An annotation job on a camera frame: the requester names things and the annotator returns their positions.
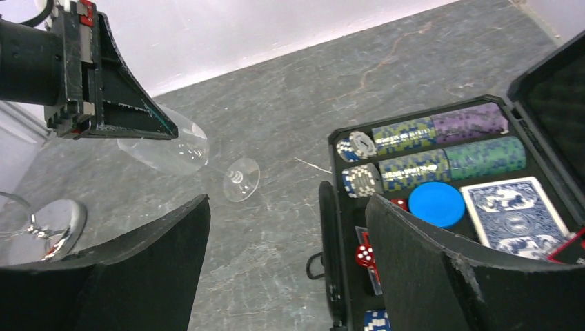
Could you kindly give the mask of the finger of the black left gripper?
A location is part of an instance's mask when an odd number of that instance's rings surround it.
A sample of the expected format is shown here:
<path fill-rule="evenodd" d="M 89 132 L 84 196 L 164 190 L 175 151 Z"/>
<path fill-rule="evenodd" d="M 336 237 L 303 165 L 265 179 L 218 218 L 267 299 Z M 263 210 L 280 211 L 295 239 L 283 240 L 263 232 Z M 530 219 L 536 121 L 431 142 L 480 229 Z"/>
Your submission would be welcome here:
<path fill-rule="evenodd" d="M 176 139 L 177 125 L 153 101 L 124 61 L 107 16 L 95 14 L 97 113 L 93 137 Z"/>

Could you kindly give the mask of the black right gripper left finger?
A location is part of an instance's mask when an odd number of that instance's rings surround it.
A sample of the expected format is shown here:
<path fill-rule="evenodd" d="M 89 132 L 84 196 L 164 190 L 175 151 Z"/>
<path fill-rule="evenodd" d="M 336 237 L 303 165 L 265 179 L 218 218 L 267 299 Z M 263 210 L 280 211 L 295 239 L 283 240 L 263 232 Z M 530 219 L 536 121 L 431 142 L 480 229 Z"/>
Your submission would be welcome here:
<path fill-rule="evenodd" d="M 201 194 L 60 261 L 1 269 L 2 330 L 186 330 L 210 232 Z"/>

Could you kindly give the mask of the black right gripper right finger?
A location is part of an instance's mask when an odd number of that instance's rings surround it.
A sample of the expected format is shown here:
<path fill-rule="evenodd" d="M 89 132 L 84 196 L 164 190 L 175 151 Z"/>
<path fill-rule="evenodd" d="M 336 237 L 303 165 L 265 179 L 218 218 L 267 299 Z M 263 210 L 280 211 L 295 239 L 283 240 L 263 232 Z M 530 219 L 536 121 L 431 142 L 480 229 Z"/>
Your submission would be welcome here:
<path fill-rule="evenodd" d="M 365 215 L 393 330 L 584 329 L 584 266 L 487 248 L 379 195 Z"/>

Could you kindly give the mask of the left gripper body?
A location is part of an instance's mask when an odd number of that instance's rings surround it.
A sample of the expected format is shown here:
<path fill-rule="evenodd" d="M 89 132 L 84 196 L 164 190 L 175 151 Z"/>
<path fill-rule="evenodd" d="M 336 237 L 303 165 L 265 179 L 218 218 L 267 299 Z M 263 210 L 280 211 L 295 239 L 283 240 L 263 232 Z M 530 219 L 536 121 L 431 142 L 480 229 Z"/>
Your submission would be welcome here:
<path fill-rule="evenodd" d="M 56 103 L 44 108 L 44 117 L 58 137 L 89 137 L 97 128 L 96 13 L 91 1 L 55 1 L 45 20 L 46 32 L 57 38 L 60 83 Z"/>

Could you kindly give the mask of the clear wine glass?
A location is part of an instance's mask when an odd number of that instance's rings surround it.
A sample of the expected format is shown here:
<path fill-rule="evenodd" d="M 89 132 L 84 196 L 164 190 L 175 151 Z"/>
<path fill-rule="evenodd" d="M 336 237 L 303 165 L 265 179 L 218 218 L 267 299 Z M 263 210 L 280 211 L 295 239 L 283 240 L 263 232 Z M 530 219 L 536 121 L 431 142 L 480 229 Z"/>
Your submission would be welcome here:
<path fill-rule="evenodd" d="M 191 176 L 202 168 L 209 168 L 223 176 L 223 192 L 227 200 L 245 201 L 259 186 L 260 167 L 249 158 L 240 158 L 229 167 L 210 165 L 210 144 L 205 132 L 182 114 L 160 105 L 177 125 L 179 136 L 173 140 L 117 139 L 118 147 L 148 167 L 177 176 Z"/>

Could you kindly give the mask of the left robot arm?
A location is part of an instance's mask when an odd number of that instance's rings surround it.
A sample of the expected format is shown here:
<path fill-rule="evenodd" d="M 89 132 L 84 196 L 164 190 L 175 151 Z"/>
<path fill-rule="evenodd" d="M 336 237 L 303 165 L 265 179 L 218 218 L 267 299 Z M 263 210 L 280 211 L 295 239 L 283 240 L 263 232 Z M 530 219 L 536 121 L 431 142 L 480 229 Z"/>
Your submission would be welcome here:
<path fill-rule="evenodd" d="M 64 139 L 178 136 L 91 1 L 47 1 L 28 21 L 1 21 L 1 99 L 43 106 L 46 126 Z"/>

